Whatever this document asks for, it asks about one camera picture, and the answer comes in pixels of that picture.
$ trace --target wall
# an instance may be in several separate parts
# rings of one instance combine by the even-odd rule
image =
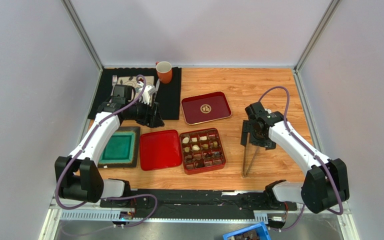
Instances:
[[[105,66],[293,66],[330,0],[72,0]]]
[[[97,85],[59,0],[0,0],[0,239],[37,239]]]
[[[360,238],[384,239],[384,1],[342,1],[301,77],[326,153],[347,164]]]

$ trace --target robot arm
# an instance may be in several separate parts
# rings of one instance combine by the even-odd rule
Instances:
[[[248,120],[245,120],[242,125],[241,144],[246,146],[249,139],[250,144],[265,147],[266,150],[275,149],[278,144],[298,164],[305,175],[304,183],[280,180],[266,186],[265,192],[272,206],[280,206],[281,202],[301,203],[313,213],[320,213],[338,204],[335,191],[339,192],[342,202],[349,199],[347,168],[341,159],[331,160],[318,152],[287,121],[286,124],[290,128],[288,131],[284,116],[278,111],[269,113],[260,102],[251,104],[245,111],[248,114]],[[306,147],[292,135],[298,137]],[[324,168],[309,153],[309,150],[318,155],[322,163],[327,166],[337,189],[333,189],[331,183],[327,181]]]
[[[132,91],[134,91],[134,88],[131,86],[115,85],[110,101],[99,106],[94,123],[84,139],[68,157],[60,156],[57,158],[54,164],[56,181],[59,180],[72,157],[81,152],[61,180],[59,197],[96,203],[100,199],[121,197],[129,190],[130,186],[127,181],[119,179],[103,180],[97,169],[100,156],[109,139],[124,120],[136,120],[138,124],[150,128],[164,126],[159,113],[159,104],[154,102],[154,94],[157,90],[154,86],[149,85],[145,86],[140,101],[118,115],[107,118],[130,102]]]

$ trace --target black placemat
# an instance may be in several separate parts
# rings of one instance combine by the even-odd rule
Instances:
[[[137,75],[153,76],[155,83],[158,75],[155,68],[114,68],[103,69],[102,75],[97,87],[96,96],[91,106],[89,119],[95,119],[98,107],[102,104],[112,92],[112,75],[118,77],[131,77]],[[170,83],[159,85],[156,101],[159,103],[159,112],[163,120],[178,120],[180,113],[180,91],[182,87],[182,69],[173,67],[173,78]]]

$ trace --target gold emblem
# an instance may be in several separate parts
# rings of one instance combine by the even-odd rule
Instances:
[[[201,112],[203,114],[208,114],[209,112],[211,112],[211,106],[208,105],[208,104],[204,104],[201,106]]]

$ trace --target gray floor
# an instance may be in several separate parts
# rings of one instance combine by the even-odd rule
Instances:
[[[297,217],[288,215],[286,226]],[[61,221],[65,232],[83,234],[110,226],[102,221]],[[225,223],[162,223],[145,222],[132,228],[111,228],[83,237],[70,237],[59,232],[59,240],[222,240],[223,234],[250,226],[250,224]],[[305,214],[299,224],[290,231],[269,231],[272,240],[343,240],[337,216],[334,214]]]

